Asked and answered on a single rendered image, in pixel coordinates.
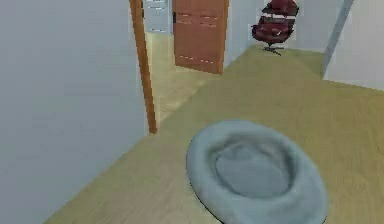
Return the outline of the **brown wooden room door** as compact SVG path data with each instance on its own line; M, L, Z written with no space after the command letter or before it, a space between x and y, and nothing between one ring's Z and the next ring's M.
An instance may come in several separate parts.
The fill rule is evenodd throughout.
M229 0L173 0L174 60L177 66L223 72Z

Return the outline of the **grey round floor cushion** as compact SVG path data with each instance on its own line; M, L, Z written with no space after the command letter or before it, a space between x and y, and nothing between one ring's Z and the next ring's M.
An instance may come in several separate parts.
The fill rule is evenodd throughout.
M292 140L246 120L213 123L191 139L186 173L222 224L324 224L325 183Z

